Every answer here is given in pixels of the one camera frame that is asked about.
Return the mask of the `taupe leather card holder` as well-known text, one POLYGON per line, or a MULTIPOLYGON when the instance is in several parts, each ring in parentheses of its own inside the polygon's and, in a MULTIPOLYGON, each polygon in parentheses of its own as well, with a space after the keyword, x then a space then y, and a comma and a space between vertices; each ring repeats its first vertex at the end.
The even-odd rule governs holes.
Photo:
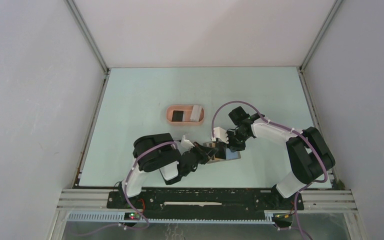
POLYGON ((219 159, 218 162, 237 160, 237 159, 241 158, 241 155, 240 155, 239 151, 232 152, 229 148, 227 148, 227 144, 224 143, 224 142, 221 142, 221 141, 218 141, 218 142, 205 142, 203 145, 206 146, 206 147, 209 147, 210 143, 215 143, 216 147, 218 148, 218 150, 226 149, 226 160, 219 159))

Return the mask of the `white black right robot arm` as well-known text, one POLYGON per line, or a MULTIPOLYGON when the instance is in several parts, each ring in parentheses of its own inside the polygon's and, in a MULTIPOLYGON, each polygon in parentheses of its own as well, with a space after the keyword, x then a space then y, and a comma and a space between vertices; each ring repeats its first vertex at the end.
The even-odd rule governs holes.
POLYGON ((315 127, 300 130, 272 122, 264 115, 250 115, 239 106, 228 116, 235 129, 227 131, 228 148, 243 151, 249 138, 264 138, 286 148, 291 171, 273 188, 271 204, 284 209, 291 196, 325 177, 336 161, 320 131, 315 127))

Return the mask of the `black credit card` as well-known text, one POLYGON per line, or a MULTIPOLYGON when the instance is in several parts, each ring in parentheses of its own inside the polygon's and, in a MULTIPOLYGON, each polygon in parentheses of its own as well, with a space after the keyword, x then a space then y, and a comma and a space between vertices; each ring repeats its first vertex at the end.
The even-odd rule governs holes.
POLYGON ((227 153, 226 149, 219 149, 217 153, 214 155, 215 160, 226 160, 227 159, 227 153))

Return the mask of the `peach plastic card tray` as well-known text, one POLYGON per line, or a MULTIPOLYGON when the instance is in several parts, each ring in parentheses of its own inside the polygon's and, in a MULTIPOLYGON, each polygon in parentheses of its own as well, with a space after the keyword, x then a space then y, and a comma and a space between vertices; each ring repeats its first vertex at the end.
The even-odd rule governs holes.
POLYGON ((200 115, 200 120, 199 122, 191 122, 190 121, 190 115, 191 111, 194 105, 171 105, 167 108, 166 110, 166 120, 167 122, 172 125, 172 126, 199 126, 204 122, 205 118, 205 110, 202 107, 201 115, 200 115), (184 117, 182 122, 173 122, 172 121, 172 114, 173 111, 184 111, 184 117))

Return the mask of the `yellow card with black stripe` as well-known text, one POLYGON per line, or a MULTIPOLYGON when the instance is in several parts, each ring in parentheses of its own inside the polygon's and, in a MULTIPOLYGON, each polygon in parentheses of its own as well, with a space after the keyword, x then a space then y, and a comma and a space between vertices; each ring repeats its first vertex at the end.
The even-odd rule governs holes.
POLYGON ((218 152, 218 148, 216 147, 216 144, 211 142, 209 145, 208 145, 209 148, 211 148, 211 150, 209 151, 208 155, 209 155, 209 160, 210 161, 215 161, 215 154, 218 152))

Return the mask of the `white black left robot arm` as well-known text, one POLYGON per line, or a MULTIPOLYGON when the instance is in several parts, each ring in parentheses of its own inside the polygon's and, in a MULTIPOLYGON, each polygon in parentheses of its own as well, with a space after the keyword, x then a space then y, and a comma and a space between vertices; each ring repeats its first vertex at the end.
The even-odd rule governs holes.
POLYGON ((136 206, 149 173, 159 171, 165 184, 173 185, 224 150, 192 142, 185 134, 180 140, 175 140, 170 133, 140 137, 133 147, 132 167, 119 184, 118 201, 125 208, 136 206))

